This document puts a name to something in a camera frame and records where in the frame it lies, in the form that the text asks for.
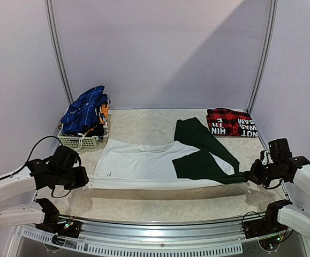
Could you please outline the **white garment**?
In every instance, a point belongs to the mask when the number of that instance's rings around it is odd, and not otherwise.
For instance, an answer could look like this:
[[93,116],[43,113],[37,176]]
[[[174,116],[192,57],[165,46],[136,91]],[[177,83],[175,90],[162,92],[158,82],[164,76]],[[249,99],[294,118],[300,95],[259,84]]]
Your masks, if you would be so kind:
[[[168,145],[134,145],[108,140],[87,187],[109,190],[185,190],[226,185],[213,180],[179,179],[172,161],[198,149],[174,141]],[[215,157],[228,175],[231,165]]]

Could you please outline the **red black plaid shirt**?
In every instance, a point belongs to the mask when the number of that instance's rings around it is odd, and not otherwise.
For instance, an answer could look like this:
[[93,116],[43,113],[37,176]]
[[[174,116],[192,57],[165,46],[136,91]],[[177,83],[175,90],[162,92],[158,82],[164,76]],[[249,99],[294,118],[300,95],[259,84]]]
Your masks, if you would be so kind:
[[206,120],[212,135],[257,138],[258,129],[251,115],[226,108],[208,109]]

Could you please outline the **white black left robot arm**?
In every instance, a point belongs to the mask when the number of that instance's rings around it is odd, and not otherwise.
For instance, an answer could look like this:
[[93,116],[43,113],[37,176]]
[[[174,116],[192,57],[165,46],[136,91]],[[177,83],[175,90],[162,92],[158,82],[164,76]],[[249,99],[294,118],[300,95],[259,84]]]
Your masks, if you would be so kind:
[[35,193],[56,186],[71,192],[85,186],[89,179],[80,161],[57,163],[50,158],[26,162],[18,170],[0,176],[0,228],[35,224],[37,228],[58,233],[68,230],[59,217],[59,210],[46,198],[9,206],[7,201],[24,193]]

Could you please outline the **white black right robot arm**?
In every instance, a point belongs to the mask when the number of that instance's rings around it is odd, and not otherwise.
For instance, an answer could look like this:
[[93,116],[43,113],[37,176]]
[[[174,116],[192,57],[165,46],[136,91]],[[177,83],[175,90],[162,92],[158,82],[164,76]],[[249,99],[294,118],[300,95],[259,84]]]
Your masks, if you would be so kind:
[[310,160],[298,156],[275,158],[267,165],[257,161],[254,173],[263,185],[273,179],[292,183],[293,196],[270,203],[261,218],[242,221],[246,238],[291,229],[310,241]]

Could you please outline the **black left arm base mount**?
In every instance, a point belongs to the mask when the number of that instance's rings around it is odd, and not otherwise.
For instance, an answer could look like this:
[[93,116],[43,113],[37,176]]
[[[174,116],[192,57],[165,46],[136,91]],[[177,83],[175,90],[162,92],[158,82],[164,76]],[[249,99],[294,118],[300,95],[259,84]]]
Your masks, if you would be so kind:
[[36,199],[44,213],[43,222],[36,224],[39,230],[53,234],[51,243],[64,246],[67,237],[78,239],[83,223],[74,218],[60,218],[59,210],[46,198]]

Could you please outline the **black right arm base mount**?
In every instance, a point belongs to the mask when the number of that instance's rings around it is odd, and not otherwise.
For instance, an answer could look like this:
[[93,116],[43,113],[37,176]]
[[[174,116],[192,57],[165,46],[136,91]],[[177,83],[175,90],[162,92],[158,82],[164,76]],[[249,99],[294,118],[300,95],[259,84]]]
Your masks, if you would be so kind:
[[292,205],[290,200],[279,200],[267,206],[264,215],[249,211],[241,219],[241,227],[246,239],[258,238],[259,246],[266,252],[277,251],[280,244],[293,233],[288,226],[278,222],[278,211],[285,206]]

